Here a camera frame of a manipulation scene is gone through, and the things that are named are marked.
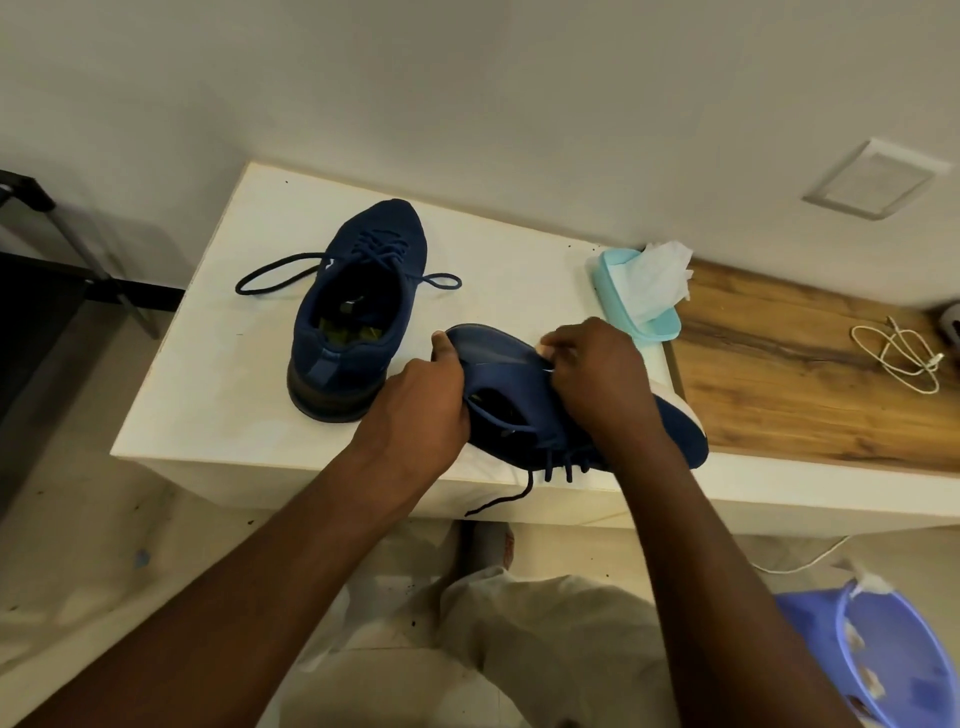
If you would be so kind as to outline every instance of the foot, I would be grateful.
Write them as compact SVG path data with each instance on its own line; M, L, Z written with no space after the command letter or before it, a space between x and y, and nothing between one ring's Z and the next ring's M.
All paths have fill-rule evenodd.
M509 569L514 562L514 532L509 523L491 521L460 522L460 555L456 578L463 578L488 567Z

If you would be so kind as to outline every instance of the wall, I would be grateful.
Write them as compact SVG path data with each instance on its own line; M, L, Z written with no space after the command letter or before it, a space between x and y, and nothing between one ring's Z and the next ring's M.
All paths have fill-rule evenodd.
M878 223L800 197L871 135L960 162L958 33L951 0L6 3L0 167L167 284L260 158L934 303L960 294L960 174ZM66 255L12 206L0 224Z

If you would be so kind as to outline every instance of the metal pole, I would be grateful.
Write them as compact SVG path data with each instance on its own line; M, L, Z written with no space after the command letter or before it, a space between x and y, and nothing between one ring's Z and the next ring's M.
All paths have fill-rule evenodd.
M70 226L66 224L66 221L60 217L60 213L54 208L47 210L44 214L46 214L50 222L53 223L54 227L60 231L60 234L70 244L70 247L73 248L74 251L77 252L77 255L83 259L86 267L93 272L93 277L99 281L109 284L109 286L113 289L114 295L123 305L123 307L127 309L130 315L133 316L136 322L140 324L140 327L147 332L147 335L150 338L159 338L159 333L157 332L153 322L148 320L147 317L140 312L140 309L133 305L131 300L127 298L127 294L123 292L120 284L117 283L113 276L104 270L104 267L100 264L100 261L97 260L96 256L94 256L87 246L84 245L83 240L81 240L77 234L70 229Z

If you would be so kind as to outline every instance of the forearm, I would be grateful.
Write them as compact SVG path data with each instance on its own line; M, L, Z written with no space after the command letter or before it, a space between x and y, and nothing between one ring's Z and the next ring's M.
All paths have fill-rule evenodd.
M395 514L351 496L389 477L342 454L247 541L23 726L253 726Z
M665 433L598 441L654 577L678 693L714 681L713 715L735 725L857 726Z

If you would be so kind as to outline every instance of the black metal stand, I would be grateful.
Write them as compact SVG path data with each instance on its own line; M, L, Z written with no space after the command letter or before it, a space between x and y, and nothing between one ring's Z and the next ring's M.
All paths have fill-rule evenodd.
M127 294L124 293L123 288L117 280L104 269L100 261L97 260L90 249L84 244L83 240L66 224L66 221L63 220L57 210L57 203L43 190L39 182L33 177L24 177L15 172L0 169L0 207L11 197L15 197L31 210L42 212L46 215L47 219L53 223L54 227L66 239L70 247L80 256L86 267L90 269L93 277L114 292L117 300L127 309L136 322L140 324L140 327L147 332L150 338L158 338L158 333L153 323L143 315L139 308L131 303L131 300L127 297Z

